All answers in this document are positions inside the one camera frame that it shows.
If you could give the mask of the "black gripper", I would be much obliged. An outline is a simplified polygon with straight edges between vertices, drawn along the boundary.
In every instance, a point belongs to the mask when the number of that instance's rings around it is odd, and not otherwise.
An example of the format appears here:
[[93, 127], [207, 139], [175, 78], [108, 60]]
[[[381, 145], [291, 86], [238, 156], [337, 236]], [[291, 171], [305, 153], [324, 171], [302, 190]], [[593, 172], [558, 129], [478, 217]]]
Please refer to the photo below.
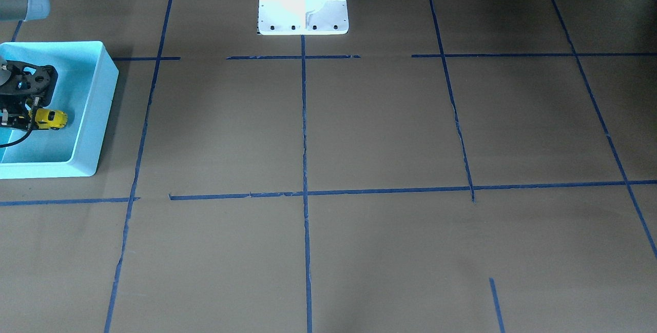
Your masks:
[[[43, 129], [42, 107], [51, 104], [57, 79], [54, 66], [12, 60], [2, 62], [1, 127]], [[26, 109], [29, 100], [30, 111]]]

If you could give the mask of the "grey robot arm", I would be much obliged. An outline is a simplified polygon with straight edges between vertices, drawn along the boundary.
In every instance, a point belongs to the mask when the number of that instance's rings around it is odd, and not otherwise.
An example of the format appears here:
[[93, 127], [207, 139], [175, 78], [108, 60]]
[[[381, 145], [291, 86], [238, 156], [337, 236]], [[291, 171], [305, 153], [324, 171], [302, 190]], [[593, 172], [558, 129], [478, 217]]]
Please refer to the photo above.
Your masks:
[[[1, 0], [3, 21], [45, 19], [50, 0]], [[2, 127], [31, 131], [38, 129], [36, 113], [51, 103], [58, 72], [54, 66], [9, 60], [2, 57]]]

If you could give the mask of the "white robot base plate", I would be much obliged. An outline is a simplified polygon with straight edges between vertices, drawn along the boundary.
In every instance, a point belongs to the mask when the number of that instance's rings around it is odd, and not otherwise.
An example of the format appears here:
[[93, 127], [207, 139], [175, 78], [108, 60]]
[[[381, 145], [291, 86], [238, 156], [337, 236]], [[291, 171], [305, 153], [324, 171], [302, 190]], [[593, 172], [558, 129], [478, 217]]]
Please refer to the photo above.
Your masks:
[[347, 34], [347, 0], [258, 0], [257, 25], [266, 36]]

